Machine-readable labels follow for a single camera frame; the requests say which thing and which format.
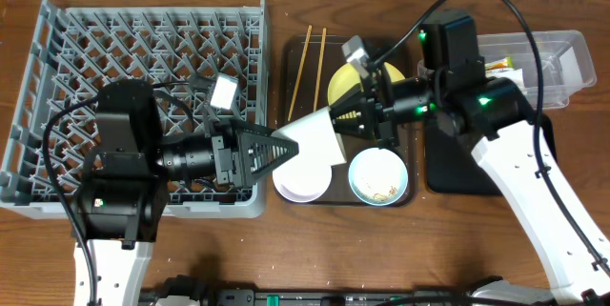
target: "yellow plate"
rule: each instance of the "yellow plate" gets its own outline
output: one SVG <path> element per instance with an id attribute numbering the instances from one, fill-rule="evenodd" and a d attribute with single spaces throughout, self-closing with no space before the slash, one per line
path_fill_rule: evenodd
<path id="1" fill-rule="evenodd" d="M 384 63 L 385 69 L 390 74 L 392 83 L 403 80 L 404 75 L 395 66 L 389 63 Z M 328 85 L 328 104 L 334 104 L 339 97 L 351 89 L 356 84 L 360 83 L 360 75 L 351 64 L 346 63 L 339 68 L 331 78 L 331 83 Z"/>

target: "dish rack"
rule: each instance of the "dish rack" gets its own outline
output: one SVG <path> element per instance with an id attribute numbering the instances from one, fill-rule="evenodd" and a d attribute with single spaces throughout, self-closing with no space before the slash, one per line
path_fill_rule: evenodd
<path id="1" fill-rule="evenodd" d="M 91 98 L 121 78 L 160 83 L 192 75 L 215 78 L 223 72 L 239 80 L 230 111 L 209 108 L 207 95 L 189 86 L 168 87 L 167 92 L 189 105 L 195 131 L 203 131 L 204 116 L 237 116 L 266 125 L 269 35 L 265 0 L 260 7 L 243 8 L 65 10 L 43 0 L 0 169 L 0 207 L 31 218 L 65 217 L 42 159 L 44 128 L 71 102 Z M 189 123 L 185 113 L 167 102 L 159 103 L 159 114 L 165 134 L 182 133 Z M 64 117 L 51 141 L 59 183 L 72 194 L 86 153 L 99 144 L 92 109 Z M 169 189 L 164 215 L 233 218 L 260 215 L 267 186 L 263 179 L 251 189 L 222 193 L 189 190 L 179 182 L 171 182 Z"/>

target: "wooden chopstick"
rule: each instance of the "wooden chopstick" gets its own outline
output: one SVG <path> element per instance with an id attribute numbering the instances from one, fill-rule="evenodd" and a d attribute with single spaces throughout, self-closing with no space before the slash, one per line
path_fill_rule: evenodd
<path id="1" fill-rule="evenodd" d="M 320 77 L 322 76 L 322 61 L 324 61 L 324 44 L 326 44 L 326 28 L 322 30 L 322 44 L 320 47 L 320 61 L 317 64 L 317 80 L 315 81 L 315 95 L 314 95 L 314 112 L 317 108 L 317 94 L 320 90 Z"/>
<path id="2" fill-rule="evenodd" d="M 307 29 L 307 38 L 305 38 L 305 46 L 303 47 L 303 54 L 301 55 L 301 64 L 298 66 L 298 74 L 296 75 L 295 91 L 293 92 L 293 101 L 290 103 L 290 110 L 288 111 L 288 121 L 293 116 L 293 108 L 295 107 L 296 92 L 298 92 L 298 84 L 301 82 L 301 73 L 303 72 L 303 65 L 305 64 L 305 55 L 307 55 L 307 47 L 309 47 L 309 38 L 312 36 L 312 25 Z"/>

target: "brown tray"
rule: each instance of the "brown tray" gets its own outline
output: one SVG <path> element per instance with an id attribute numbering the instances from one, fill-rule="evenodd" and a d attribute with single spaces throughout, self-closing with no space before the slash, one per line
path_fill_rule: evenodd
<path id="1" fill-rule="evenodd" d="M 348 37 L 344 36 L 326 36 L 326 46 L 324 49 L 324 61 L 322 64 L 322 75 L 320 77 L 320 90 L 317 99 L 317 107 L 323 108 L 328 106 L 327 90 L 328 85 L 337 71 L 343 64 L 345 58 L 341 52 L 341 45 L 345 43 Z M 394 39 L 371 39 L 370 42 L 376 47 L 392 45 L 396 42 Z M 293 110 L 292 121 L 311 113 L 314 110 L 314 94 L 315 80 L 317 77 L 317 65 L 320 55 L 321 35 L 312 35 L 310 38 L 307 56 L 301 74 L 300 86 L 296 95 L 295 108 Z M 278 127 L 288 124 L 288 110 L 293 97 L 295 88 L 296 75 L 298 66 L 305 45 L 305 35 L 299 35 L 292 38 L 284 47 L 282 61 L 282 76 L 280 82 L 281 93 L 279 95 L 279 110 L 278 110 Z M 390 63 L 399 69 L 405 77 L 409 77 L 411 71 L 410 57 L 405 49 L 400 49 L 395 57 L 390 60 Z M 400 146 L 395 148 L 397 153 L 407 166 L 409 175 L 409 183 L 405 194 L 395 203 L 385 207 L 400 207 L 409 204 L 417 194 L 417 146 L 416 146 L 416 130 L 413 125 L 405 125 L 398 128 L 398 137 Z M 375 145 L 371 141 L 343 135 L 343 145 L 347 163 L 333 167 L 333 179 L 326 193 L 320 198 L 309 202 L 309 205 L 325 205 L 325 206 L 371 206 L 362 202 L 350 188 L 347 179 L 347 172 L 352 159 L 361 151 L 373 148 Z"/>

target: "wooden surface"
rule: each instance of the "wooden surface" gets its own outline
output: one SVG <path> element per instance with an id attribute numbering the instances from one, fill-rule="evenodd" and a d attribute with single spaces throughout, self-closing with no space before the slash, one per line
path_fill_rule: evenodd
<path id="1" fill-rule="evenodd" d="M 258 4 L 258 0 L 51 1 L 62 8 Z M 329 34 L 395 36 L 434 1 L 267 0 L 273 29 L 269 124 L 275 123 L 278 107 L 280 54 L 291 36 L 304 33 L 309 24 L 316 34 L 326 27 Z M 10 0 L 0 30 L 0 143 L 6 142 L 40 2 Z M 567 109 L 549 114 L 562 170 L 609 234 L 610 0 L 513 2 L 535 31 L 579 30 L 586 37 L 598 84 L 572 97 Z M 519 30 L 496 0 L 452 0 L 449 5 L 468 9 L 479 33 Z M 415 40 L 411 46 L 419 52 Z M 446 196 L 420 189 L 417 200 L 402 209 L 320 208 L 284 203 L 272 183 L 269 186 L 267 209 L 257 219 L 161 221 L 145 286 L 178 274 L 262 289 L 464 286 L 488 275 L 503 275 L 528 286 L 547 285 L 533 247 L 502 198 Z M 0 303 L 71 304 L 73 245 L 67 221 L 30 220 L 0 211 Z"/>

